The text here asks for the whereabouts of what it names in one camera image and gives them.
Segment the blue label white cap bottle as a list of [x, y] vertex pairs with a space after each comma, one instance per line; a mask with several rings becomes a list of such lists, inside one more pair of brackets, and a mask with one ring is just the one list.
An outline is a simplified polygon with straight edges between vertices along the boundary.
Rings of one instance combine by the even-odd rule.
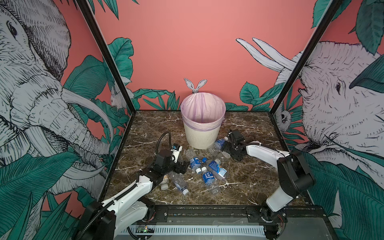
[[185, 151], [185, 157], [190, 162], [191, 170], [195, 171], [197, 174], [201, 174], [202, 173], [202, 169], [201, 169], [202, 164], [201, 164], [201, 161], [198, 158], [195, 150], [194, 149], [187, 149]]

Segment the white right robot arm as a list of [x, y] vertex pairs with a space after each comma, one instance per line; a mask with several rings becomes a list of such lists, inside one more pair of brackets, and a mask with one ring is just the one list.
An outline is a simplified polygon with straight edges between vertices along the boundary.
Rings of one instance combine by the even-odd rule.
[[230, 154], [235, 161], [242, 161], [244, 156], [254, 157], [271, 165], [278, 172], [279, 187], [261, 206], [260, 215], [265, 222], [273, 222], [282, 209], [315, 185], [315, 176], [300, 151], [280, 151], [259, 141], [247, 143], [238, 130], [230, 130], [227, 138], [221, 150]]

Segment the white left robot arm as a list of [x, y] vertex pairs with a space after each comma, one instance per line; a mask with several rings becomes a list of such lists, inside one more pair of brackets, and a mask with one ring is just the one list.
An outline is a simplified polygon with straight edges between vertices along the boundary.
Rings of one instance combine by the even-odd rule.
[[178, 160], [182, 149], [161, 150], [136, 179], [113, 197], [103, 202], [94, 201], [86, 207], [73, 233], [73, 240], [113, 240], [133, 223], [151, 221], [155, 204], [145, 195], [160, 185], [170, 172], [184, 174], [188, 163]]

